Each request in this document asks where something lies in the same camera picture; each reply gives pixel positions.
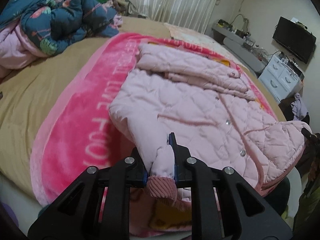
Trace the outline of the pink cartoon fleece blanket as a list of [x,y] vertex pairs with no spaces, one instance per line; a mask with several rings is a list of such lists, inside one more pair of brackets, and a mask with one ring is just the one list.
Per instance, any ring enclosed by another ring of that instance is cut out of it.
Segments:
[[112,123],[108,108],[136,64],[138,45],[150,42],[198,53],[241,72],[257,95],[259,107],[274,115],[265,90],[241,63],[206,37],[163,39],[119,34],[101,46],[63,90],[35,137],[30,175],[41,205],[52,203],[87,167],[105,168],[129,155],[133,143]]

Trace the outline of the grey wall shelf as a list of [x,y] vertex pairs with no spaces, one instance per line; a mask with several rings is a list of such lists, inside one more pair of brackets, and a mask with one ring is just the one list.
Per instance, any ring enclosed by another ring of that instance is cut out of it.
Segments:
[[213,39],[231,52],[251,73],[257,77],[263,72],[265,65],[244,47],[245,40],[231,31],[214,23],[212,26]]

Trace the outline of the white drawer cabinet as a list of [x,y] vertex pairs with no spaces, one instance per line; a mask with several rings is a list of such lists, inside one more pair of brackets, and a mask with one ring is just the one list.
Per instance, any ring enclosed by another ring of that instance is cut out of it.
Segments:
[[294,96],[303,88],[300,77],[276,54],[272,55],[258,80],[277,103]]

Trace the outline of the blue flamingo print duvet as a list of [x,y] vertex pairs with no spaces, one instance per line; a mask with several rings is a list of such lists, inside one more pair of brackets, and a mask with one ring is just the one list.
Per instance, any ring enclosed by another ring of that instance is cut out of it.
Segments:
[[1,12],[1,77],[86,37],[113,37],[122,22],[97,0],[13,0]]

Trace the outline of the lilac cloth on chair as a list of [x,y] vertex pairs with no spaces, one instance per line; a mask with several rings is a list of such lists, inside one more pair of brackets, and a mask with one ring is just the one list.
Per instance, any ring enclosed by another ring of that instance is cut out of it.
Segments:
[[294,95],[295,100],[291,103],[293,119],[302,121],[308,115],[308,109],[299,93]]

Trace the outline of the pile of assorted clothes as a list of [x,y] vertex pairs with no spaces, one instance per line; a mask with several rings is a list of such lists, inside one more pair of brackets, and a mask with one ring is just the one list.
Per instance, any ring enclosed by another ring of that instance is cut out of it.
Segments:
[[115,9],[118,14],[128,17],[146,19],[148,16],[140,14],[135,5],[130,0],[97,0],[99,3],[108,8]]

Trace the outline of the peach white patterned blanket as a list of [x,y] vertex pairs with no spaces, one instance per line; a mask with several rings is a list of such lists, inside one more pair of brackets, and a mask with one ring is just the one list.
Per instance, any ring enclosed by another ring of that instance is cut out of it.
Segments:
[[204,35],[202,33],[196,32],[191,29],[178,27],[169,23],[164,23],[168,28],[170,35],[175,40],[181,40],[189,42],[195,45],[199,45],[203,48],[215,51],[220,55],[226,57],[227,59],[233,60],[235,63],[246,67],[240,60],[238,60],[232,53],[230,53],[225,47],[216,42],[213,38]]

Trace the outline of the black flat screen television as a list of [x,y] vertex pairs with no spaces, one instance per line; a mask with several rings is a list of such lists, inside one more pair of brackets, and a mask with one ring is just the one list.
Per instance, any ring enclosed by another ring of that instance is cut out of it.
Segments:
[[312,33],[282,16],[272,38],[305,64],[309,62],[316,47],[316,37]]

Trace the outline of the pink quilted jacket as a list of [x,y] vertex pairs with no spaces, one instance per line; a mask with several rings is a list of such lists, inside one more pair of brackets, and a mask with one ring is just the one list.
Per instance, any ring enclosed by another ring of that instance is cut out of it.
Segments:
[[232,167],[260,194],[299,161],[301,121],[279,122],[238,70],[199,54],[143,43],[138,61],[109,109],[114,126],[132,141],[155,198],[191,200],[175,184],[169,134],[208,166]]

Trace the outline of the tan bed sheet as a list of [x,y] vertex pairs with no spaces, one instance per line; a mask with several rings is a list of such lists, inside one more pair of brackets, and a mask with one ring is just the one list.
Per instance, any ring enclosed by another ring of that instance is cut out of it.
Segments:
[[[163,23],[151,20],[125,17],[120,29],[125,33],[151,35],[157,38],[171,39],[168,28]],[[1,173],[12,181],[18,189],[31,198],[36,198],[33,192],[31,179],[41,181],[41,157],[34,157],[30,168],[31,150],[37,132],[57,102],[62,91],[69,85],[81,68],[89,60],[95,62],[93,56],[96,50],[103,51],[107,38],[86,38],[70,47],[62,54],[39,60],[20,71],[12,71],[1,83]],[[249,70],[241,66],[255,85],[266,96],[270,108],[279,121],[284,116],[277,103],[271,98],[257,78]],[[106,153],[106,165],[127,157],[133,148],[123,135],[111,140],[111,155]]]

